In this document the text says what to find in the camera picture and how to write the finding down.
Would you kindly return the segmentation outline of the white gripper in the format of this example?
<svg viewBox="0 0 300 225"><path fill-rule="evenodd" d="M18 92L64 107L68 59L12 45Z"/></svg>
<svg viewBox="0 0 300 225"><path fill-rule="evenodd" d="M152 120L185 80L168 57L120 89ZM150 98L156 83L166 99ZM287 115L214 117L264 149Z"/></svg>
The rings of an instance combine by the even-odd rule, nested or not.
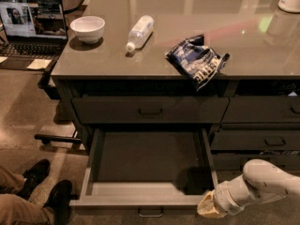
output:
<svg viewBox="0 0 300 225"><path fill-rule="evenodd" d="M215 190L206 192L197 206L197 213L204 218L234 216L243 210L244 208L234 201L228 181L218 184Z"/></svg>

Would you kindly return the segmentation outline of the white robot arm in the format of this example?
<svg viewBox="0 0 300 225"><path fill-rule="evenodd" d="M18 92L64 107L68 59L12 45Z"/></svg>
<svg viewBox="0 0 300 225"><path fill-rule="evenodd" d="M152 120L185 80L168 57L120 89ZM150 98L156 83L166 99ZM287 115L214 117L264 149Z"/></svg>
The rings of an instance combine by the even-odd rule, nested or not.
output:
<svg viewBox="0 0 300 225"><path fill-rule="evenodd" d="M252 159L244 165L241 175L208 191L197 213L205 218L224 218L242 212L246 206L272 203L287 196L300 196L300 177L268 161Z"/></svg>

